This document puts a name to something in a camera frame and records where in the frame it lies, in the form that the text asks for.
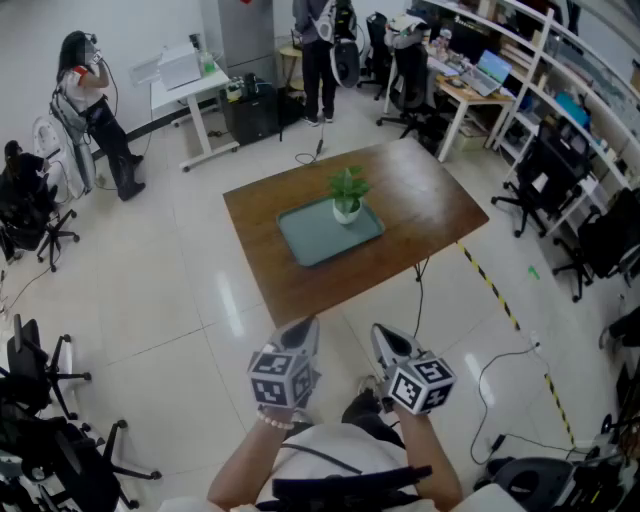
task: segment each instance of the yellow and black tape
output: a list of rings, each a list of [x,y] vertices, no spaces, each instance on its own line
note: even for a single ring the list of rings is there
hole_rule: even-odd
[[[489,278],[489,276],[487,276],[485,271],[482,270],[482,268],[480,268],[480,265],[478,265],[478,262],[473,259],[473,256],[471,256],[471,253],[469,251],[467,251],[467,249],[460,242],[457,242],[457,244],[458,244],[458,247],[460,248],[460,250],[464,253],[464,255],[467,257],[467,259],[471,262],[471,264],[473,265],[473,268],[475,268],[478,271],[478,274],[480,274],[482,276],[482,279],[484,279],[484,282],[487,283],[487,286],[489,288],[491,288],[491,290],[493,291],[494,295],[498,298],[498,300],[500,301],[500,304],[502,305],[502,307],[504,308],[505,312],[507,313],[507,316],[509,317],[509,319],[513,323],[513,326],[516,328],[516,331],[519,331],[520,330],[520,324],[516,320],[516,317],[513,316],[513,313],[511,312],[511,309],[509,309],[509,306],[507,305],[507,302],[504,300],[504,297],[502,295],[500,295],[500,292],[496,288],[496,285],[493,284],[493,281],[491,281],[491,279]]]
[[[560,404],[560,398],[558,397],[556,387],[553,385],[553,382],[551,381],[551,376],[548,373],[545,373],[544,378],[547,381],[547,384],[549,385],[549,391],[551,391],[551,394],[553,395],[553,398],[556,401],[556,406],[558,407],[558,410],[560,411],[560,415],[562,416],[562,421],[564,422],[564,428],[567,430],[567,434],[569,434],[569,439],[571,440],[571,446],[575,448],[576,438],[574,437],[573,432],[571,431],[571,425],[569,425],[569,420],[567,419],[567,413],[564,412],[564,409],[562,408],[562,404]]]

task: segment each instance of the black hair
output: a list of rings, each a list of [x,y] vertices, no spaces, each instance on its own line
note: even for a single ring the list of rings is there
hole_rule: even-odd
[[[19,151],[22,151],[22,148],[17,140],[10,140],[4,147],[4,161],[12,178],[17,178],[20,173]]]
[[[60,48],[60,59],[58,61],[58,74],[56,75],[56,83],[60,83],[64,78],[64,74],[76,66],[86,66],[81,55],[84,52],[84,45],[87,37],[84,32],[76,30],[71,32],[62,41]]]

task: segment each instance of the white tile floor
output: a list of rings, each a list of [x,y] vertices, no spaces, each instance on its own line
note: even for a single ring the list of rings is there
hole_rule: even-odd
[[[400,134],[399,127],[375,126],[381,103],[369,91],[339,91],[337,104],[322,158]],[[207,116],[206,122],[224,129],[219,115]],[[69,390],[71,408],[104,436],[113,421],[126,418],[129,430],[119,456],[164,474],[160,482],[125,482],[145,510],[156,510],[167,497],[206,493],[254,421],[245,370],[249,354],[267,340],[273,323],[222,193],[295,167],[294,155],[314,151],[319,135],[320,128],[298,123],[285,132],[283,143],[273,137],[183,174],[177,163],[195,147],[192,125],[157,131],[139,171],[147,189],[126,204],[102,190],[74,202],[78,218],[70,227],[81,242],[65,245],[58,272],[32,284],[12,311],[38,320],[47,350],[59,334],[73,336],[76,369],[90,370],[94,378]],[[134,151],[142,152],[145,145],[146,138],[136,141]],[[431,259],[418,338],[445,357],[459,379],[433,420],[468,491],[479,472],[469,447],[483,413],[477,392],[481,368],[497,354],[526,350],[529,332],[538,333],[546,362],[534,355],[510,357],[485,374],[482,392],[490,411],[476,458],[485,457],[487,445],[505,432],[570,447],[544,382],[547,364],[576,438],[589,441],[603,416],[615,410],[617,366],[597,350],[598,334],[617,318],[619,293],[627,295],[627,309],[637,301],[635,290],[611,280],[596,282],[574,305],[570,281],[556,280],[550,272],[563,255],[531,228],[515,239],[518,215],[490,205],[507,170],[500,157],[487,151],[453,154],[445,166],[490,216],[462,243],[522,326],[520,333],[514,330],[457,246]],[[105,161],[98,167],[109,176]],[[33,254],[9,268],[3,290],[9,303],[43,268]],[[413,332],[418,297],[413,271],[407,270],[320,315],[324,376],[311,402],[314,416],[339,418],[358,379],[379,371],[369,341],[371,324]],[[3,329],[6,341],[11,327],[5,322]],[[499,454],[561,452],[510,438]]]

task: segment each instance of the person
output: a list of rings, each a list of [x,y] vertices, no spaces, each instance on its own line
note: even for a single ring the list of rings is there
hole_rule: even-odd
[[[96,54],[84,32],[69,34],[62,42],[57,83],[74,108],[87,120],[89,134],[107,155],[118,190],[118,197],[128,201],[145,188],[134,180],[134,170],[143,156],[129,150],[127,135],[118,124],[101,89],[109,86],[109,74],[103,60],[97,64],[98,74],[88,62]]]
[[[294,0],[295,28],[302,42],[302,77],[307,96],[304,119],[311,126],[318,126],[318,95],[322,78],[322,107],[324,120],[333,122],[336,79],[331,69],[332,44],[318,35],[313,23],[317,21],[330,0]]]
[[[306,450],[328,455],[342,464],[358,468],[363,474],[373,474],[408,465],[414,468],[431,466],[432,475],[415,488],[404,488],[413,494],[410,504],[399,506],[396,512],[447,512],[462,501],[460,481],[449,462],[429,417],[414,416],[401,406],[394,410],[400,420],[404,442],[379,416],[376,378],[368,376],[360,385],[359,394],[345,410],[341,424],[312,425],[310,420],[295,423],[291,431],[281,428],[290,424],[294,411],[265,408],[256,424],[231,458],[219,471],[209,489],[208,501],[178,498],[163,503],[160,512],[229,511],[240,508],[254,511],[254,505],[273,500],[274,479],[323,479],[354,476],[313,453],[291,449],[297,445]]]

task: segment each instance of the potted plant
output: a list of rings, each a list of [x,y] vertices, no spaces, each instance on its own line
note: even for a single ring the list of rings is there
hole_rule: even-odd
[[[329,177],[333,215],[340,224],[351,224],[358,218],[364,195],[371,188],[364,178],[354,178],[361,172],[362,167],[347,167]]]

